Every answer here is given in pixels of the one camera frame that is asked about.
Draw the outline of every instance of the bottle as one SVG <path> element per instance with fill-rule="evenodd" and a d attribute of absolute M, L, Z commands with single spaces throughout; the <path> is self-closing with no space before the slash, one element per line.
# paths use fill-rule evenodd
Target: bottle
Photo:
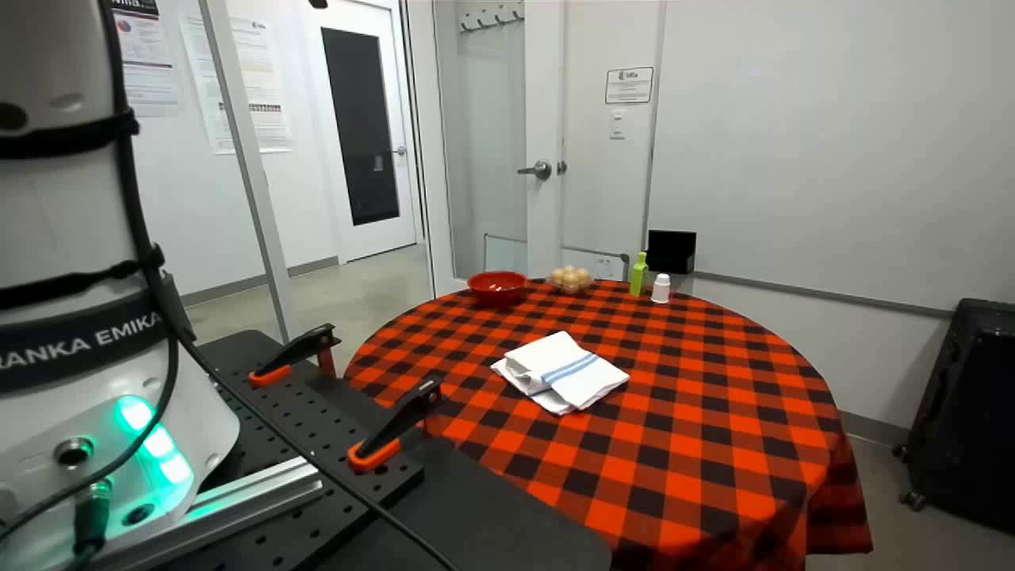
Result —
<path fill-rule="evenodd" d="M 668 304 L 668 272 L 659 272 L 653 284 L 653 304 Z"/>
<path fill-rule="evenodd" d="M 641 297 L 642 292 L 642 276 L 648 276 L 648 260 L 642 250 L 633 256 L 632 263 L 632 276 L 628 276 L 628 295 Z"/>

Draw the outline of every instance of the door handle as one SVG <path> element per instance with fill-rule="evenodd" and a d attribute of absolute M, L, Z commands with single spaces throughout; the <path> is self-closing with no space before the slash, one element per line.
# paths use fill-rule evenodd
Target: door handle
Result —
<path fill-rule="evenodd" d="M 533 175 L 536 182 L 550 179 L 550 164 L 547 162 L 536 162 L 528 167 L 518 167 L 518 175 Z"/>

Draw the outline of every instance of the green light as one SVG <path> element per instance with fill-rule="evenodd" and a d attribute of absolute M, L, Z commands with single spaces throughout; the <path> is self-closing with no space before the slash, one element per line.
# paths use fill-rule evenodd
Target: green light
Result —
<path fill-rule="evenodd" d="M 127 396 L 127 399 L 119 399 L 119 416 L 132 432 L 141 432 L 152 420 L 152 406 Z"/>
<path fill-rule="evenodd" d="M 158 465 L 162 465 L 162 477 L 174 487 L 185 487 L 192 477 L 180 455 L 174 455 L 171 460 L 162 460 Z"/>
<path fill-rule="evenodd" d="M 149 452 L 152 456 L 169 456 L 169 455 L 171 455 L 171 438 L 165 434 L 162 425 L 149 434 L 146 452 Z"/>

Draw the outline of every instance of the table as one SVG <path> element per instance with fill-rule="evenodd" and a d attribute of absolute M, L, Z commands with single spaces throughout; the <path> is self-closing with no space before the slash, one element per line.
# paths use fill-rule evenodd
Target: table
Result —
<path fill-rule="evenodd" d="M 553 330 L 632 382 L 559 420 L 488 367 Z M 705 297 L 649 304 L 622 284 L 583 295 L 536 284 L 513 307 L 479 307 L 457 292 L 380 326 L 344 367 L 380 406 L 426 375 L 444 379 L 426 432 L 597 531 L 618 567 L 802 567 L 805 552 L 873 549 L 822 375 Z"/>

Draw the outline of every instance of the sign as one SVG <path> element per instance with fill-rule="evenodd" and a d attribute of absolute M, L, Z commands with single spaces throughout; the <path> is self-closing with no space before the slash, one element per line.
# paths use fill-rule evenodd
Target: sign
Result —
<path fill-rule="evenodd" d="M 606 106 L 649 106 L 653 66 L 622 66 L 606 72 Z"/>

